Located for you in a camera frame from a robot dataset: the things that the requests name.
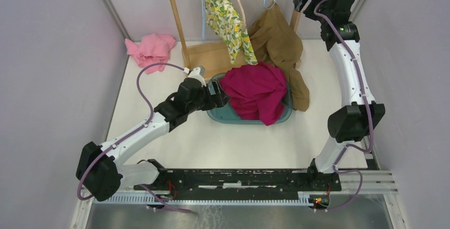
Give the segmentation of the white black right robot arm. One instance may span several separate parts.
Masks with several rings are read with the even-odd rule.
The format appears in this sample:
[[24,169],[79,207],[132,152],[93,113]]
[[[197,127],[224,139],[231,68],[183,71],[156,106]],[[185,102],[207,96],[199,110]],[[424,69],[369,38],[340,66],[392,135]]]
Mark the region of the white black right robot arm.
[[306,182],[313,191],[322,190],[340,173],[339,163],[351,147],[371,153],[374,130],[385,115],[385,106],[372,95],[360,55],[360,35],[350,21],[355,0],[293,0],[295,11],[319,21],[321,39],[333,59],[341,89],[341,109],[327,120],[329,138],[312,160]]

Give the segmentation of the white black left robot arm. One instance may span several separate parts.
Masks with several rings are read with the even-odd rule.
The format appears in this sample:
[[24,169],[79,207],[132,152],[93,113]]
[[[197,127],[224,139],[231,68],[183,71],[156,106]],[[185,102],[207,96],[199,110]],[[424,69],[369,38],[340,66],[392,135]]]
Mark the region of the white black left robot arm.
[[147,144],[185,123],[191,113],[222,108],[229,100],[218,81],[203,84],[195,78],[184,79],[178,90],[157,105],[140,124],[114,140],[100,145],[89,142],[82,148],[76,169],[78,198],[86,200],[82,188],[89,191],[88,198],[98,201],[107,200],[120,188],[138,184],[163,189],[167,176],[156,165],[149,161],[139,164],[126,164],[126,161]]

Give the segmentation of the wooden clothes rack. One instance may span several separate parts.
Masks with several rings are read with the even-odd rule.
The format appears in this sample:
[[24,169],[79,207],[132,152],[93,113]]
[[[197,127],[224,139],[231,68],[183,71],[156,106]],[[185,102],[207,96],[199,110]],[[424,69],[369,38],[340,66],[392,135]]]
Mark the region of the wooden clothes rack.
[[[197,45],[188,46],[186,44],[185,36],[183,33],[176,0],[170,0],[170,4],[180,37],[182,46],[181,52],[185,67],[189,69],[195,68],[200,65],[206,67],[204,76],[206,80],[209,80],[215,74],[226,72],[232,67],[238,67],[245,63],[245,57],[241,52],[239,52],[235,63],[232,64],[229,59],[227,46],[222,40],[215,42],[203,42]],[[290,20],[290,27],[294,31],[298,30],[300,18],[300,13],[293,10]]]

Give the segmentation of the magenta cloth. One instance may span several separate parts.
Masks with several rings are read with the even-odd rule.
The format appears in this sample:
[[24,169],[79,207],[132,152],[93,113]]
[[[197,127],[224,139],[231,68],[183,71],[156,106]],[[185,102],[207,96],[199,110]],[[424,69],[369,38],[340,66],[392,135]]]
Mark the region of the magenta cloth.
[[242,120],[259,120],[270,126],[284,112],[282,100],[288,86],[279,68],[264,62],[244,65],[227,71],[219,83]]

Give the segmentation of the brown skirt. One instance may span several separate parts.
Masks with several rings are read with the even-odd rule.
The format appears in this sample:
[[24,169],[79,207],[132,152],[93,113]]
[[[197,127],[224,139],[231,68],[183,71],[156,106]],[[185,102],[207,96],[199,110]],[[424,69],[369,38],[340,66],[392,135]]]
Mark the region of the brown skirt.
[[285,75],[291,87],[293,109],[307,111],[310,91],[296,69],[304,49],[302,40],[279,6],[274,4],[266,9],[247,31],[257,60],[279,68]]

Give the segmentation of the yellow patterned cloth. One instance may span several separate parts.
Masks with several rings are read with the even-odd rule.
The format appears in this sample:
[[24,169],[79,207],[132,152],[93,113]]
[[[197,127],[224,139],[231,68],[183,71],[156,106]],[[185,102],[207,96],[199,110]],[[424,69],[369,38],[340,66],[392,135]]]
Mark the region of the yellow patterned cloth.
[[245,62],[256,65],[257,59],[241,15],[231,0],[205,0],[206,26],[225,42],[232,64],[242,52]]

